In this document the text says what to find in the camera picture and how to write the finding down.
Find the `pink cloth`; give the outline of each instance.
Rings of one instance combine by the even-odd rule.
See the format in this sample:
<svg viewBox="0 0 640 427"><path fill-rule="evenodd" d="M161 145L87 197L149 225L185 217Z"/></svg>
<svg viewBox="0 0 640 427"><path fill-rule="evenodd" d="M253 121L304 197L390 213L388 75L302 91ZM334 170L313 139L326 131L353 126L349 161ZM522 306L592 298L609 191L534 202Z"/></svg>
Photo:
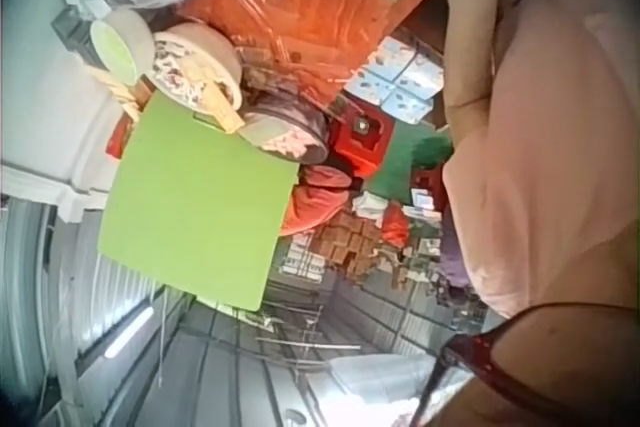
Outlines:
<svg viewBox="0 0 640 427"><path fill-rule="evenodd" d="M445 167L471 281L502 315L638 219L640 74L616 2L522 0L498 31L489 125Z"/></svg>
<svg viewBox="0 0 640 427"><path fill-rule="evenodd" d="M322 225L349 202L349 187L353 179L334 167L304 166L300 169L300 178L309 185L293 188L280 227L281 236L299 234Z"/></svg>

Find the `white bowl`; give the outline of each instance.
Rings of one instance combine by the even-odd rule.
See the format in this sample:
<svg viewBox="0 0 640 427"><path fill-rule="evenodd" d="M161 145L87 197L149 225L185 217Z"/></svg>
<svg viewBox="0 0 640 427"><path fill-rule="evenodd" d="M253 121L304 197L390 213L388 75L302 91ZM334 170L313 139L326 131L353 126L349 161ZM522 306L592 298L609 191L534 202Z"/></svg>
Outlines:
<svg viewBox="0 0 640 427"><path fill-rule="evenodd" d="M118 9L91 23L91 41L116 80L136 85L153 67L155 43L145 20L135 11Z"/></svg>
<svg viewBox="0 0 640 427"><path fill-rule="evenodd" d="M242 105L242 92L240 91L242 65L233 44L226 37L207 25L195 22L176 25L165 32L158 32L154 37L156 41L181 45L206 60L218 74L220 80L229 88L232 98L231 106L235 110L240 108ZM148 76L151 82L165 95L184 104L183 99L174 96L163 83L156 79L153 69L148 72Z"/></svg>

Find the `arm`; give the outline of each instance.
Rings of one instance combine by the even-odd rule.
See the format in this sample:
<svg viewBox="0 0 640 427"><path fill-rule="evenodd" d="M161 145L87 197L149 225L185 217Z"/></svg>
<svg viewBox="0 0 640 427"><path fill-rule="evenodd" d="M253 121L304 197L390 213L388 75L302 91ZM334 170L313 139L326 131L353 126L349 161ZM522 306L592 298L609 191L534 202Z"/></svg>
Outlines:
<svg viewBox="0 0 640 427"><path fill-rule="evenodd" d="M488 121L497 5L498 0L449 0L444 102L454 146Z"/></svg>

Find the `eyeglasses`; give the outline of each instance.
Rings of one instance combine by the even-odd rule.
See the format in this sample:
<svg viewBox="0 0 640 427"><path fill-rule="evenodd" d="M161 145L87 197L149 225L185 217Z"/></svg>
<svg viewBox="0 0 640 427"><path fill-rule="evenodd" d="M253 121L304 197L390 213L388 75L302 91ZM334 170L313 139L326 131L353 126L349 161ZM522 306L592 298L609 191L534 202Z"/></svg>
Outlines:
<svg viewBox="0 0 640 427"><path fill-rule="evenodd" d="M532 307L488 333L452 337L409 427L425 425L437 413L441 402L436 391L449 368L459 364L511 404L539 417L561 425L612 425L607 423L611 415L637 403L639 352L638 313L633 309L586 303ZM570 385L557 382L563 376L572 379ZM585 381L593 383L585 387ZM629 389L620 388L629 384ZM589 396L607 388L615 391L615 400L604 412L601 399L590 402Z"/></svg>

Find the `red container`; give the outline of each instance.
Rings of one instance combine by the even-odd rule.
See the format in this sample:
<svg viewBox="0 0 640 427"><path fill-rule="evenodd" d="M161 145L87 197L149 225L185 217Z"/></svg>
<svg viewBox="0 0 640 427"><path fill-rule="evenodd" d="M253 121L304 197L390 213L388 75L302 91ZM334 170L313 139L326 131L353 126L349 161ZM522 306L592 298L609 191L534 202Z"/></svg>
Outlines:
<svg viewBox="0 0 640 427"><path fill-rule="evenodd" d="M348 158L356 177L371 177L382 165L395 120L377 107L349 98L344 122L331 126L329 143L334 151Z"/></svg>

